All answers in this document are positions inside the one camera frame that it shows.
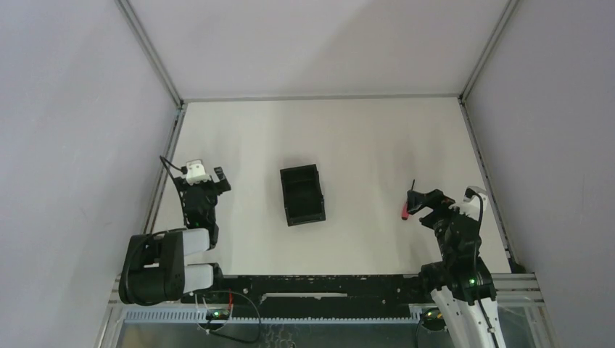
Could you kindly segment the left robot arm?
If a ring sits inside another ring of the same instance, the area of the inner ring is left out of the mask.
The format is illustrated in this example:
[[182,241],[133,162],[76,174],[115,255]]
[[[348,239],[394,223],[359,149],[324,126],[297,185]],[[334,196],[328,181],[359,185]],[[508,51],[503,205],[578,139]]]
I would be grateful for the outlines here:
[[218,263],[190,265],[186,258],[207,252],[218,244],[215,207],[218,197],[231,190],[221,167],[213,180],[201,165],[191,165],[184,177],[173,179],[181,202],[184,225],[148,235],[133,235],[120,274],[122,303],[153,306],[177,301],[199,291],[209,302],[218,302],[227,291]]

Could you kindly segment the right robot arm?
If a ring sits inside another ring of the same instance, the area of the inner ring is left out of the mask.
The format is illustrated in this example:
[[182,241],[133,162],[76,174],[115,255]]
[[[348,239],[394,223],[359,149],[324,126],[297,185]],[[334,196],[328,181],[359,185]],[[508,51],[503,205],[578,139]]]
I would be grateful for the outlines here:
[[469,186],[460,202],[439,189],[410,189],[403,208],[404,220],[430,210],[419,222],[433,231],[441,260],[421,266],[419,291],[434,302],[442,323],[435,323],[432,310],[419,323],[433,331],[445,329],[454,347],[506,346],[493,277],[479,254],[487,205],[486,191]]

